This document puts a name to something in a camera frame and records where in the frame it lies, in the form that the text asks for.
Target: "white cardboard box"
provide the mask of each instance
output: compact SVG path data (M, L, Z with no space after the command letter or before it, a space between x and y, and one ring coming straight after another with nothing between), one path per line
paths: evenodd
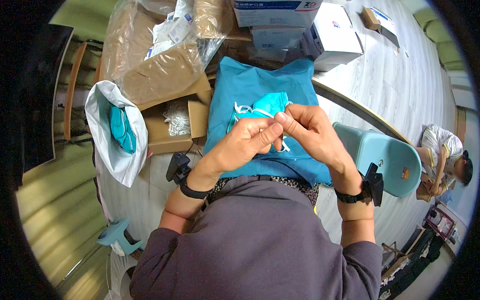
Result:
M393 22L392 18L387 16L385 13L380 11L378 8L370 7L375 18L380 22L380 29L379 32L381 35L388 38L395 46L400 48L400 44L398 43L398 38L396 37L395 31L395 22Z
M363 55L360 38L345 8L338 4L323 3L301 40L305 54L315 59L317 71L328 72Z
M304 31L303 27L290 26L254 26L250 29L256 49L296 48Z
M323 0L234 0L239 27L283 25L310 28Z

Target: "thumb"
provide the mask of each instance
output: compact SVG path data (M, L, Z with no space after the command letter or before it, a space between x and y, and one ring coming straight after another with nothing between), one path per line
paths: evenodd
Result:
M275 114L275 121L277 121L283 127L283 131L286 132L289 136L296 139L298 142L302 142L308 134L302 125L295 121L291 116L287 115L284 112L278 112Z
M255 150L260 151L266 146L271 145L273 141L282 134L282 132L282 126L278 123L274 123L254 136L250 140L250 144Z

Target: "fingernail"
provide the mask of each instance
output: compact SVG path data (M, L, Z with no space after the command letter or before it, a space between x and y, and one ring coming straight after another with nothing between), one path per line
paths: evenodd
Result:
M287 115L284 112L278 112L275 116L277 117L277 121L280 122L285 122L288 119Z

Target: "wrist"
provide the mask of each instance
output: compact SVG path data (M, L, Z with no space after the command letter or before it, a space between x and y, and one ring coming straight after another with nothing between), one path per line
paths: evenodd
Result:
M205 192L215 187L221 172L215 171L203 158L191 170L187 177L187 186L194 191Z
M362 178L348 152L336 156L327 167L338 192L352 196L361 193Z

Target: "blue masks in bag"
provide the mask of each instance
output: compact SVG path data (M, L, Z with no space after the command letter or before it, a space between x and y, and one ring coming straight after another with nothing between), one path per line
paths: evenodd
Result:
M137 139L133 135L125 108L119 108L110 103L110 131L120 147L129 154L137 148Z
M247 105L238 106L235 102L234 111L227 127L227 133L230 132L233 125L242 118L273 118L278 112L285 111L285 107L292 104L288 100L287 93L269 93L253 103L252 107ZM285 142L282 142L283 148L279 152L290 151Z

